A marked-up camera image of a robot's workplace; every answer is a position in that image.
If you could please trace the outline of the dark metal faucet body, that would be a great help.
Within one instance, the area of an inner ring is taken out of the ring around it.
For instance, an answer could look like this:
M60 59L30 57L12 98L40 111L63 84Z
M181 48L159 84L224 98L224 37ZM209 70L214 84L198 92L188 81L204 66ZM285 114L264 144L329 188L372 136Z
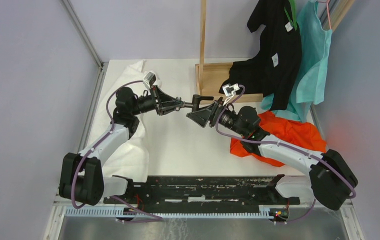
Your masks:
M190 108L192 112L195 112L199 109L200 103L202 101L212 101L214 100L213 96L202 96L194 94L192 97L192 102L184 102L184 108Z

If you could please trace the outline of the small silver tee fitting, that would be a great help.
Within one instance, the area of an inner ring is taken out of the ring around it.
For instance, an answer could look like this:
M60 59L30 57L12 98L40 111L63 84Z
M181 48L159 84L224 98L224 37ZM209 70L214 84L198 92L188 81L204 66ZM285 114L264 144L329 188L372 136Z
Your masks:
M185 108L185 104L185 101L183 101L181 97L176 97L176 105L174 110L178 112L180 109Z

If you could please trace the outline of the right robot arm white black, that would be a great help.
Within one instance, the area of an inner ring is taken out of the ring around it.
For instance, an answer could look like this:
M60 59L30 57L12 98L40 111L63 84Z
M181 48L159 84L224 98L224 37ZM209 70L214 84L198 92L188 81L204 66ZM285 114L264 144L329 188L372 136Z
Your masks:
M331 210L340 209L347 199L356 197L358 180L339 152L308 150L279 139L259 125L260 117L251 106L235 112L216 100L186 116L203 128L223 126L235 133L233 138L239 140L247 152L303 173L309 177L316 200Z

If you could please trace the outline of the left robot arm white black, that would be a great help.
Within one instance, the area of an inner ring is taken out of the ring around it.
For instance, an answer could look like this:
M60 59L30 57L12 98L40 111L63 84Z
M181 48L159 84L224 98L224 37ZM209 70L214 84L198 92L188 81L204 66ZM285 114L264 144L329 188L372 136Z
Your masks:
M123 176L104 177L102 165L136 133L140 123L138 115L155 111L163 116L187 106L179 97L162 92L156 85L149 87L146 95L136 96L125 84L111 97L116 99L116 107L113 112L107 112L110 118L107 130L90 146L63 158L59 195L70 199L76 209L95 206L111 196L130 203L135 197L135 190L129 186L133 181Z

